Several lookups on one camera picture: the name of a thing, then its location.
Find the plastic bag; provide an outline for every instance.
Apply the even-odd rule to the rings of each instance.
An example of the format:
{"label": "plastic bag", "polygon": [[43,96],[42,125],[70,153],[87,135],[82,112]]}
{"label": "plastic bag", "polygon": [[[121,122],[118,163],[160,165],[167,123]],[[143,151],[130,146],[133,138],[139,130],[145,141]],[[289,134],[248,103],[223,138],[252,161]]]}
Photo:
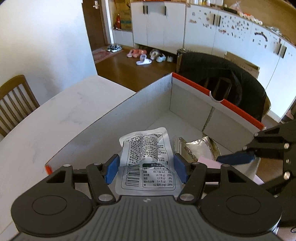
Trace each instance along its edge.
{"label": "plastic bag", "polygon": [[235,2],[229,8],[236,10],[237,12],[242,12],[242,9],[240,8],[240,5],[239,5],[240,3],[241,3],[241,1]]}

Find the blue gripper pad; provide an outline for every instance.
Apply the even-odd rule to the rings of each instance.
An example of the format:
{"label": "blue gripper pad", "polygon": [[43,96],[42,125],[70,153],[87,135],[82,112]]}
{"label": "blue gripper pad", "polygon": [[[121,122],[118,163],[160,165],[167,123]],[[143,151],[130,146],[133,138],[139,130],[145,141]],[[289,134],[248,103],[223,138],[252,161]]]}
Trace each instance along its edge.
{"label": "blue gripper pad", "polygon": [[189,175],[187,174],[186,163],[189,164],[180,154],[174,155],[174,166],[175,171],[178,174],[182,183],[187,183],[189,179]]}
{"label": "blue gripper pad", "polygon": [[247,154],[246,152],[237,152],[230,155],[219,156],[216,161],[229,165],[241,165],[250,163],[254,159],[254,155]]}
{"label": "blue gripper pad", "polygon": [[104,176],[105,182],[109,185],[113,181],[116,173],[118,172],[118,167],[120,165],[120,157],[119,155],[113,155],[111,158],[107,161],[107,170],[106,174]]}

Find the shoe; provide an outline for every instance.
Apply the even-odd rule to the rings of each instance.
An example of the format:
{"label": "shoe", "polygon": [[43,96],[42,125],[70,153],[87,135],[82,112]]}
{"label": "shoe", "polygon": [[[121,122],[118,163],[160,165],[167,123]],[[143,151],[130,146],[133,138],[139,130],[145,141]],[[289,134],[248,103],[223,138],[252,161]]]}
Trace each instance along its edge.
{"label": "shoe", "polygon": [[128,57],[128,58],[133,57],[133,54],[135,53],[135,51],[137,51],[137,49],[131,49],[131,50],[129,51],[129,53],[126,55],[126,57]]}
{"label": "shoe", "polygon": [[150,51],[150,59],[155,60],[160,55],[160,51],[158,49],[152,49]]}
{"label": "shoe", "polygon": [[133,57],[138,58],[140,57],[141,54],[147,54],[147,51],[142,49],[136,49],[135,52],[133,53]]}
{"label": "shoe", "polygon": [[140,56],[140,61],[137,61],[136,64],[137,65],[145,65],[145,64],[151,64],[152,60],[151,59],[147,59],[147,55],[146,54],[141,54]]}
{"label": "shoe", "polygon": [[156,62],[161,63],[162,61],[165,61],[165,55],[163,53],[160,54],[156,59]]}
{"label": "shoe", "polygon": [[168,58],[167,58],[167,62],[172,62],[173,61],[173,57],[172,56],[168,56]]}
{"label": "shoe", "polygon": [[122,47],[119,44],[110,44],[107,47],[107,51],[109,51],[109,52],[117,52],[120,50],[122,50]]}

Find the white cabinet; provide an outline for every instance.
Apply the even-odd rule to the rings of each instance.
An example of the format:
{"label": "white cabinet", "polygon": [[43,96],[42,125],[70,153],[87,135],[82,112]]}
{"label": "white cabinet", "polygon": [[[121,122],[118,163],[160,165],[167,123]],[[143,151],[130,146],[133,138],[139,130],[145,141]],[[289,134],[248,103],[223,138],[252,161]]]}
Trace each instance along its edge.
{"label": "white cabinet", "polygon": [[134,43],[176,54],[183,47],[185,4],[131,3]]}
{"label": "white cabinet", "polygon": [[253,24],[244,59],[260,67],[258,81],[266,89],[279,61],[284,41],[269,30]]}
{"label": "white cabinet", "polygon": [[288,42],[280,52],[280,59],[266,88],[271,111],[282,117],[296,96],[296,48]]}
{"label": "white cabinet", "polygon": [[147,46],[147,22],[148,15],[143,2],[133,2],[131,4],[131,18],[133,27],[134,43]]}
{"label": "white cabinet", "polygon": [[184,25],[185,25],[185,4],[176,2],[165,2],[165,27],[163,50],[170,53],[177,53],[183,48]]}
{"label": "white cabinet", "polygon": [[190,5],[187,7],[184,48],[211,54],[216,33],[218,10]]}
{"label": "white cabinet", "polygon": [[156,49],[163,49],[165,28],[165,6],[163,2],[144,2],[146,5],[147,45]]}
{"label": "white cabinet", "polygon": [[212,55],[224,58],[231,52],[244,58],[250,39],[252,22],[238,15],[219,11]]}

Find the gold snack wrapper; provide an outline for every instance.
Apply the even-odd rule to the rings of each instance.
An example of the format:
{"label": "gold snack wrapper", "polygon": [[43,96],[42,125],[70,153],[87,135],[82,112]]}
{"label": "gold snack wrapper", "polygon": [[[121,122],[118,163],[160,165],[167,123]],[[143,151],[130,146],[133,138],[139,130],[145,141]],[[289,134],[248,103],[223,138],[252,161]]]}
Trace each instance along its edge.
{"label": "gold snack wrapper", "polygon": [[181,154],[189,163],[198,161],[201,156],[215,161],[221,155],[216,143],[208,136],[192,142],[175,138],[175,153]]}

